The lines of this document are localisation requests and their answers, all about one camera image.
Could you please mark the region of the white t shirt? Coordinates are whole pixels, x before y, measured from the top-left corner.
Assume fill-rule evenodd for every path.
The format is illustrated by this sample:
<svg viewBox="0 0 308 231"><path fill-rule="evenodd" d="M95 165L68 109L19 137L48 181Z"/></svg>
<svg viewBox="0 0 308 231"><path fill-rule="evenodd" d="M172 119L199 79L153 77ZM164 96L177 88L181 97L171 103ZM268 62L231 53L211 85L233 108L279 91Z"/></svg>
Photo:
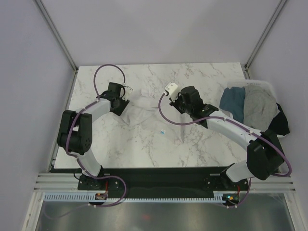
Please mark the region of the white t shirt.
<svg viewBox="0 0 308 231"><path fill-rule="evenodd" d="M184 141L184 127L167 122L159 113L158 101L147 90L137 90L121 114L122 123L129 127L140 125L143 130L158 133L176 145Z"/></svg>

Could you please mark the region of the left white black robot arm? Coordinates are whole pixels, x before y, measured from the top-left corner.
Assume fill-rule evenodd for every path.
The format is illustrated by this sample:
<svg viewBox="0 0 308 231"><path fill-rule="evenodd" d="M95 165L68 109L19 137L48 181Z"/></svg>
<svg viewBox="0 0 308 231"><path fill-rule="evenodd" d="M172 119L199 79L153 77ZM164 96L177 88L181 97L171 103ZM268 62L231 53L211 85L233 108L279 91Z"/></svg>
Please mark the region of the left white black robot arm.
<svg viewBox="0 0 308 231"><path fill-rule="evenodd" d="M89 184L95 189L104 187L106 178L91 150L92 124L107 113L120 116L128 106L132 92L129 86L110 82L108 89L96 96L92 103L78 111L65 110L62 114L57 144L76 159L83 175L89 177Z"/></svg>

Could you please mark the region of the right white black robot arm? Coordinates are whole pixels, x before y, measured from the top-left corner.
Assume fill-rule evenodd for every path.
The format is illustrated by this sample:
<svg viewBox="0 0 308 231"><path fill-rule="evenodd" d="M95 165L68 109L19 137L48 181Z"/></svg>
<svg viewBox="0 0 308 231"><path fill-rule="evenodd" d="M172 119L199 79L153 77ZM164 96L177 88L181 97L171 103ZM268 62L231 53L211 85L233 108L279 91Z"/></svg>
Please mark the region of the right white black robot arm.
<svg viewBox="0 0 308 231"><path fill-rule="evenodd" d="M165 87L165 95L181 114L188 114L194 123L224 135L247 152L245 161L231 164L223 171L220 177L223 188L232 189L247 178L266 180L284 163L282 147L271 130L262 132L235 121L217 107L204 103L193 86L180 89L170 83Z"/></svg>

